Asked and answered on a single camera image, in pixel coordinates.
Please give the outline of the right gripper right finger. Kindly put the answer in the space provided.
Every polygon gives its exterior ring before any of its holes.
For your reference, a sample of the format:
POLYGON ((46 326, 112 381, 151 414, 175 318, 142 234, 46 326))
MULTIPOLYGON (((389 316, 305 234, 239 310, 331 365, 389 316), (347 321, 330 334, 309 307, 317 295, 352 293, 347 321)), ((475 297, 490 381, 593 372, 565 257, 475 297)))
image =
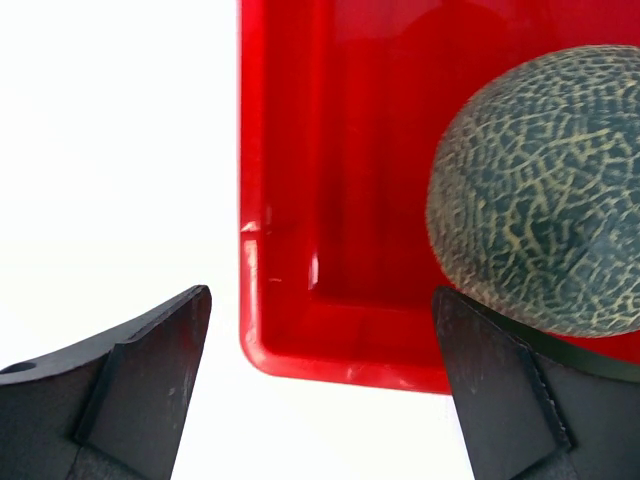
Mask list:
POLYGON ((445 286, 432 314, 477 479, 636 479, 639 366, 445 286))

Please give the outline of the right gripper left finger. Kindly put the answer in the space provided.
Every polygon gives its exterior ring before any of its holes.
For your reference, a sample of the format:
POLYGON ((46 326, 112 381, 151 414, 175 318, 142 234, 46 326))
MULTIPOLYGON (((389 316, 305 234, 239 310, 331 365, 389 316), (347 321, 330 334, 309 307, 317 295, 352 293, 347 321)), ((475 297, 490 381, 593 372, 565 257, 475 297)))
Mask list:
POLYGON ((212 307, 193 286, 1 370, 4 479, 169 479, 212 307))

